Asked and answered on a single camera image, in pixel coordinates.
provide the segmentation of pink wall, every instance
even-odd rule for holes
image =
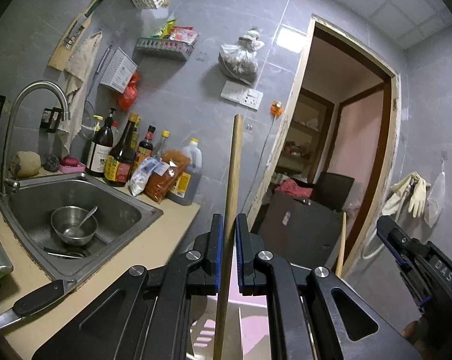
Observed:
[[[344,209],[349,204],[359,207],[363,201],[378,146],[382,100],[380,91],[345,106],[341,113],[328,172],[355,179]]]

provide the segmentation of black chair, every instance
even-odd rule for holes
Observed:
[[[328,172],[321,172],[315,184],[304,183],[296,179],[294,181],[300,187],[313,188],[309,199],[333,211],[343,209],[354,183],[352,177]]]

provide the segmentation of glass bottle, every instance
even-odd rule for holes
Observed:
[[[109,116],[104,121],[104,125],[94,134],[91,147],[89,149],[86,162],[86,172],[92,176],[103,177],[106,158],[114,143],[112,134],[112,115],[116,110],[111,108]]]
[[[105,181],[113,187],[123,187],[127,182],[129,169],[134,161],[134,149],[131,147],[131,139],[134,132],[134,124],[137,114],[130,114],[126,128],[121,139],[107,156],[104,169]]]
[[[156,128],[154,126],[149,126],[148,133],[146,134],[146,137],[139,142],[138,149],[136,150],[136,156],[134,157],[133,165],[131,166],[131,172],[129,173],[129,177],[132,176],[134,171],[138,168],[138,166],[143,162],[145,158],[148,158],[152,150],[154,148],[152,144],[152,139],[154,138],[154,132],[156,131]]]

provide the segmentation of metal bowl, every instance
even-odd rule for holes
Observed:
[[[81,227],[77,227],[88,212],[88,210],[76,206],[64,206],[53,211],[51,226],[62,242],[74,246],[83,246],[91,241],[98,228],[98,221],[94,215]]]

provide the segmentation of blue gripper pad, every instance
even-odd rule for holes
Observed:
[[[239,231],[239,216],[236,217],[234,232],[236,235],[236,260],[237,260],[237,283],[239,285],[239,293],[243,292],[244,274],[243,274],[243,244],[241,242],[241,232]]]
[[[216,293],[219,292],[219,284],[221,283],[221,261],[223,257],[223,238],[224,238],[224,217],[221,215],[218,225],[218,247],[216,251]]]

